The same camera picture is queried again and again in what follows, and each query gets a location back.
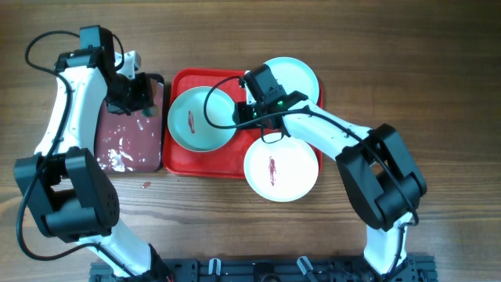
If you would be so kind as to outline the green scrubbing sponge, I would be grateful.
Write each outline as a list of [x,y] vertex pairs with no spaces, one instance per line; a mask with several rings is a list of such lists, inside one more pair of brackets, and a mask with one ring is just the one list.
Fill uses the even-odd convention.
[[153,105],[142,110],[142,116],[152,118],[158,115],[158,106]]

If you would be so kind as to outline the light blue plate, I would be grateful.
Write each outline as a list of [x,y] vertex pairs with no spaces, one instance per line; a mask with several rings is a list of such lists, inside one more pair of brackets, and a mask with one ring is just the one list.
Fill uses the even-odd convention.
[[[181,147],[194,152],[209,152],[227,144],[236,130],[211,126],[204,116],[204,101],[211,90],[199,86],[184,91],[171,105],[168,113],[168,130]],[[220,89],[215,89],[207,102],[209,120],[221,126],[234,125],[233,99]]]
[[314,104],[320,100],[320,83],[312,68],[303,61],[280,56],[265,61],[262,66],[267,65],[278,85],[288,96],[293,92],[299,92],[307,96]]

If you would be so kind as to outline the light blue plate top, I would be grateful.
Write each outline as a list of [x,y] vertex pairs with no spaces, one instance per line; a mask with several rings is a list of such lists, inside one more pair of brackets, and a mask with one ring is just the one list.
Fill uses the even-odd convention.
[[312,68],[303,61],[280,56],[265,61],[262,66],[267,65],[278,85],[288,96],[293,92],[299,92],[307,96],[314,104],[320,100],[320,83]]

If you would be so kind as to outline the white plate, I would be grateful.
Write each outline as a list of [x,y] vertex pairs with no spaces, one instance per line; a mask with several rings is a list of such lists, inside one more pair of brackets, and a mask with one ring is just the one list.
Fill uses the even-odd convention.
[[305,141],[270,133],[248,148],[243,171],[247,183],[261,197],[275,202],[306,195],[319,175],[319,161]]

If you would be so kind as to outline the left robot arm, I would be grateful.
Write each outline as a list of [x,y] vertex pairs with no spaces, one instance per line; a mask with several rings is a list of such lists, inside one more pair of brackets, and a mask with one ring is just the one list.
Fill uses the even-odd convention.
[[127,65],[123,45],[99,25],[77,33],[78,49],[61,53],[49,73],[57,94],[48,128],[31,157],[16,161],[22,193],[17,218],[30,213],[46,237],[87,248],[117,281],[171,281],[174,274],[155,248],[121,220],[117,191],[95,159],[99,112],[150,115],[151,77]]

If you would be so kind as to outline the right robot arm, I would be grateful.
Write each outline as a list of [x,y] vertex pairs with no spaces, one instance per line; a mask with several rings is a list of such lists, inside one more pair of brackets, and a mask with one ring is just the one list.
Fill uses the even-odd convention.
[[396,129],[354,125],[302,92],[287,93],[266,64],[238,81],[254,99],[237,104],[233,119],[238,128],[277,129],[335,160],[351,206],[367,226],[364,259],[381,278],[396,277],[406,259],[406,231],[418,225],[416,210],[427,192]]

